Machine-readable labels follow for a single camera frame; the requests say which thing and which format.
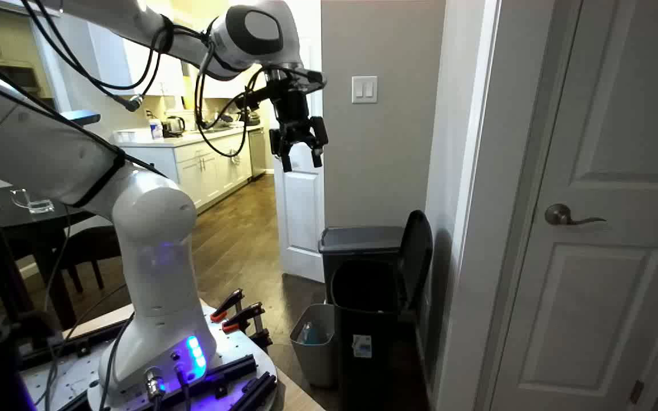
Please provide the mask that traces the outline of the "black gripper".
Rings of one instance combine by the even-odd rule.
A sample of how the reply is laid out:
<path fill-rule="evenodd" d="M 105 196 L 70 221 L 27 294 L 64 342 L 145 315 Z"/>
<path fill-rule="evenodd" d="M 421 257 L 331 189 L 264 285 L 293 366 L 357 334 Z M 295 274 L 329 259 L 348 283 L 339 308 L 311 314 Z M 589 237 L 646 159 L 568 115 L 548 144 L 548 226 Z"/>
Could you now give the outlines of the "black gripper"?
<path fill-rule="evenodd" d="M 281 159 L 284 171 L 293 171 L 289 152 L 307 144 L 313 168 L 321 168 L 321 148 L 329 144 L 324 121 L 309 112 L 309 97 L 324 88 L 319 71 L 269 68 L 268 85 L 255 91 L 257 100 L 269 100 L 279 125 L 272 130 L 272 153 Z"/>

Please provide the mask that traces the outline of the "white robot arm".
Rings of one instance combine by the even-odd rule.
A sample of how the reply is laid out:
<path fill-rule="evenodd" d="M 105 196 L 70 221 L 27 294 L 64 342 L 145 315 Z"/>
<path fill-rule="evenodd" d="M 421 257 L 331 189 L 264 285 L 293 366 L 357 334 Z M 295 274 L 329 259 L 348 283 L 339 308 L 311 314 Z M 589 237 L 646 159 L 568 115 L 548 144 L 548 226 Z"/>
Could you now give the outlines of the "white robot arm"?
<path fill-rule="evenodd" d="M 321 88 L 300 57 L 300 32 L 284 0 L 243 0 L 206 30 L 190 32 L 139 0 L 45 0 L 127 42 L 230 81 L 248 66 L 268 71 L 264 97 L 279 115 L 279 152 L 326 144 L 307 97 Z M 195 201 L 168 179 L 56 112 L 29 105 L 0 81 L 0 179 L 115 225 L 135 318 L 100 366 L 111 406 L 126 406 L 157 373 L 167 390 L 203 377 L 214 339 L 197 294 L 190 236 Z"/>

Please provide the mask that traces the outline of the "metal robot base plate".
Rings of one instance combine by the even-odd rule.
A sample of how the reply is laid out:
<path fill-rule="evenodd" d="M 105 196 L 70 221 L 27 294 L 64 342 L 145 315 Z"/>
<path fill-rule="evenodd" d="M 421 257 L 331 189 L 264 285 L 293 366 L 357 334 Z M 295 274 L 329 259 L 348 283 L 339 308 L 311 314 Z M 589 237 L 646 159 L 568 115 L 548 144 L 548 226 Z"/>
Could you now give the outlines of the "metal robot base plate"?
<path fill-rule="evenodd" d="M 132 308 L 68 331 L 20 377 L 37 411 L 269 411 L 279 386 L 275 362 L 239 329 L 213 323 L 208 341 L 187 331 L 157 359 L 118 381 L 120 356 L 135 342 L 124 334 Z"/>

